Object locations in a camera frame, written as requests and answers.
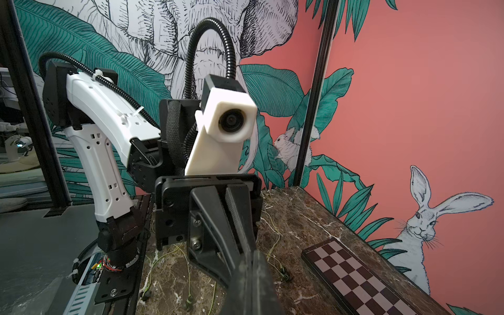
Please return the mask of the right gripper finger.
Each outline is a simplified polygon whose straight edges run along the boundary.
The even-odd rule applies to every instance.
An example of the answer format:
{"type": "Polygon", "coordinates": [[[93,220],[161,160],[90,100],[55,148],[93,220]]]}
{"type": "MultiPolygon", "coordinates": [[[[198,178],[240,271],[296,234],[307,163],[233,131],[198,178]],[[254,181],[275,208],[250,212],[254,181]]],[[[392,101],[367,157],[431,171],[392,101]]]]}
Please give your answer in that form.
{"type": "Polygon", "coordinates": [[[225,314],[283,314],[265,255],[243,256],[232,274],[224,300],[225,314]]]}

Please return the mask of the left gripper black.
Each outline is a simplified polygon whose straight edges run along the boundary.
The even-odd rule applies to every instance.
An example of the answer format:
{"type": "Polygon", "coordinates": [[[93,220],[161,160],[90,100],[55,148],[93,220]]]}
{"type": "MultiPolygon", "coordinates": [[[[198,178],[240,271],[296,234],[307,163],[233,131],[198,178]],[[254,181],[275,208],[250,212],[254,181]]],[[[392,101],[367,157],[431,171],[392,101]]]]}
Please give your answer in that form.
{"type": "Polygon", "coordinates": [[[240,252],[221,201],[227,203],[245,256],[253,256],[263,205],[262,184],[254,174],[158,178],[156,249],[188,239],[191,264],[228,287],[240,252]]]}

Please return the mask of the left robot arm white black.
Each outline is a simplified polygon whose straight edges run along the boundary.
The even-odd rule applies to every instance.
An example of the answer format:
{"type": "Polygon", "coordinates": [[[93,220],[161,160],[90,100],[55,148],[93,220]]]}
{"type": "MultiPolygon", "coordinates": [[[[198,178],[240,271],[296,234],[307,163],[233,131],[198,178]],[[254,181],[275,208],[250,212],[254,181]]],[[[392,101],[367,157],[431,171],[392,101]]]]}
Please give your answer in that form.
{"type": "Polygon", "coordinates": [[[43,103],[81,161],[94,199],[104,279],[127,275],[139,260],[143,225],[119,173],[172,214],[170,236],[186,240],[189,256],[224,286],[242,289],[258,269],[253,203],[261,181],[238,171],[253,132],[257,106],[236,80],[230,32],[216,18],[192,31],[181,100],[164,100],[165,125],[118,86],[118,75],[75,58],[47,52],[39,58],[43,103]]]}

